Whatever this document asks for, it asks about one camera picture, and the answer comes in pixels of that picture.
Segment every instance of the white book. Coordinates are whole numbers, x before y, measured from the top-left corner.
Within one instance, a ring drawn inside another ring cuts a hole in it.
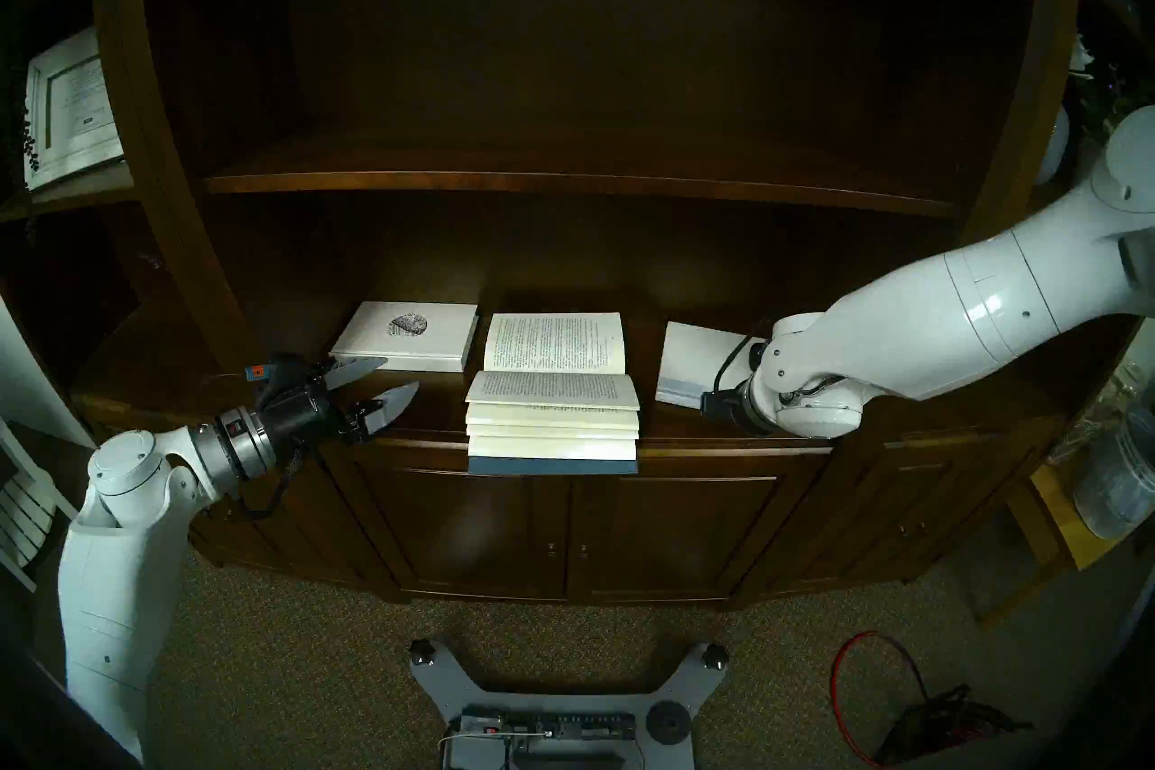
[[[632,410],[582,406],[534,406],[498,403],[471,403],[467,425],[529,425],[537,428],[617,428],[638,431],[638,413]]]
[[[483,369],[495,373],[626,374],[616,313],[495,313]]]
[[[611,441],[625,441],[638,439],[638,429],[626,431],[624,428],[535,428],[529,425],[467,425],[465,434],[470,438],[569,438],[581,440],[582,438],[610,439]]]
[[[688,410],[699,410],[702,405],[702,397],[691,397],[684,394],[675,394],[672,391],[658,390],[654,394],[654,399],[658,403],[669,403],[675,406],[685,406]]]
[[[584,373],[497,373],[482,371],[465,395],[469,403],[638,410],[638,393],[628,375]]]
[[[745,336],[700,326],[666,323],[656,399],[696,409],[702,393],[714,389],[725,358]],[[752,338],[722,375],[721,388],[735,388],[750,377],[748,349],[765,338]]]
[[[493,314],[469,403],[638,410],[616,313]]]
[[[635,459],[634,441],[565,438],[470,438],[470,456],[515,459]]]
[[[331,353],[386,358],[382,369],[460,373],[476,328],[476,304],[364,301]]]

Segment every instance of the white cable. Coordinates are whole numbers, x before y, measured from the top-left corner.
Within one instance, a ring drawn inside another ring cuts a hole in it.
[[[453,735],[445,735],[438,739],[438,746],[441,742],[447,742],[450,739],[512,739],[514,737],[522,739],[530,739],[535,737],[549,738],[549,733],[454,733]]]

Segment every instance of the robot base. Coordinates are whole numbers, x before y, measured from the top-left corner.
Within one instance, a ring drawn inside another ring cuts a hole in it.
[[[699,643],[653,693],[534,695],[482,689],[437,641],[416,641],[409,658],[413,679],[463,734],[446,743],[442,770],[495,770],[507,754],[509,770],[694,770],[690,722],[730,661],[721,645]]]

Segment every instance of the blue book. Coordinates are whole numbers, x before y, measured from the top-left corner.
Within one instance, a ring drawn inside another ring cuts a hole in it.
[[[470,456],[470,474],[638,474],[636,459],[515,459]]]

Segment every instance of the red cable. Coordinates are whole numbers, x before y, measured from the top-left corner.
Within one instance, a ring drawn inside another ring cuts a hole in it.
[[[845,740],[847,745],[850,746],[850,750],[854,752],[863,763],[870,767],[882,768],[882,770],[885,770],[886,764],[880,764],[878,761],[870,757],[858,747],[857,742],[855,742],[854,738],[850,735],[850,730],[847,727],[847,722],[842,719],[842,710],[839,708],[839,667],[842,665],[842,659],[845,658],[847,652],[850,651],[850,646],[857,642],[867,640],[871,636],[885,640],[902,653],[903,659],[906,659],[907,664],[910,665],[910,670],[915,672],[915,679],[918,680],[918,688],[922,690],[924,700],[926,698],[926,687],[923,686],[923,676],[918,673],[915,659],[910,657],[910,652],[903,648],[902,643],[886,636],[885,634],[880,634],[877,630],[864,630],[860,634],[855,634],[842,644],[839,653],[834,657],[834,664],[830,667],[830,708],[834,709],[834,722],[839,725],[839,732],[842,733],[842,738]]]

